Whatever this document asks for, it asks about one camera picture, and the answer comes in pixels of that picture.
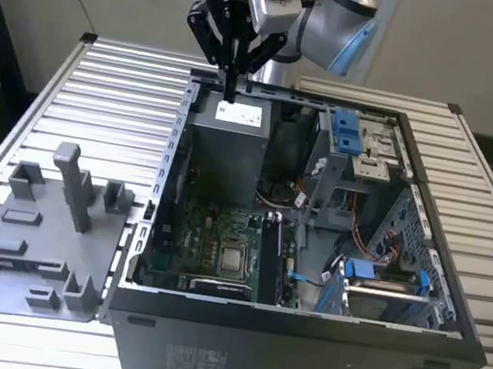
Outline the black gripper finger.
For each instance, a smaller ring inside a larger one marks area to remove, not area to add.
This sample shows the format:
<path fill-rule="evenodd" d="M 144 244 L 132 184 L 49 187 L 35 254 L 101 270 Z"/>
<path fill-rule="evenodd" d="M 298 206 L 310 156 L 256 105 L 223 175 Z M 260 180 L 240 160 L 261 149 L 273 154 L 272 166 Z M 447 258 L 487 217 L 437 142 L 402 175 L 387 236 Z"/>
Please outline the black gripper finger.
<path fill-rule="evenodd" d="M 186 21 L 208 63 L 217 65 L 223 72 L 225 76 L 223 98 L 225 101 L 230 101 L 234 78 L 230 67 L 230 53 L 210 26 L 208 14 L 207 3 L 195 1 L 190 6 Z"/>
<path fill-rule="evenodd" d="M 238 78 L 247 73 L 254 74 L 259 71 L 266 62 L 272 59 L 286 45 L 286 33 L 276 32 L 269 34 L 261 40 L 257 47 L 251 49 L 251 42 L 257 37 L 258 35 L 253 28 L 245 29 L 245 32 L 240 37 L 230 90 L 230 102 L 235 101 Z"/>

